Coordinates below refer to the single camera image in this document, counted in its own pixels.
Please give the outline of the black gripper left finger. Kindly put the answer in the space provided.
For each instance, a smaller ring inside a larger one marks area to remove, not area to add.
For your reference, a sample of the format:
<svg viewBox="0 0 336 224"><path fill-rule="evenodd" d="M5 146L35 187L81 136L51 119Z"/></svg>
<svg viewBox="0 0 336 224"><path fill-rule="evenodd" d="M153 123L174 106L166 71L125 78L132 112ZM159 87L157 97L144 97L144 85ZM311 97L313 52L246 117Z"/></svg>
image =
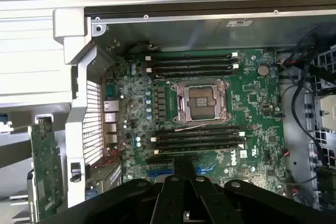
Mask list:
<svg viewBox="0 0 336 224"><path fill-rule="evenodd" d="M151 184L134 179L43 223L183 223L186 159L173 158L173 172Z"/></svg>

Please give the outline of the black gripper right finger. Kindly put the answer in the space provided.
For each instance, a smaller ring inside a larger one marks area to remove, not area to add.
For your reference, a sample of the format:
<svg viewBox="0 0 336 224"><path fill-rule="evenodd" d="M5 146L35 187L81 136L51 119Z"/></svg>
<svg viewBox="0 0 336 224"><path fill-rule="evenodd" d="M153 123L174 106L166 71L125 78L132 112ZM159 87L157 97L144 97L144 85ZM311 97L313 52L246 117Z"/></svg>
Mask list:
<svg viewBox="0 0 336 224"><path fill-rule="evenodd" d="M198 175L188 157L185 177L194 194L186 198L186 223L335 223L335 214L315 210L239 179L221 187Z"/></svg>

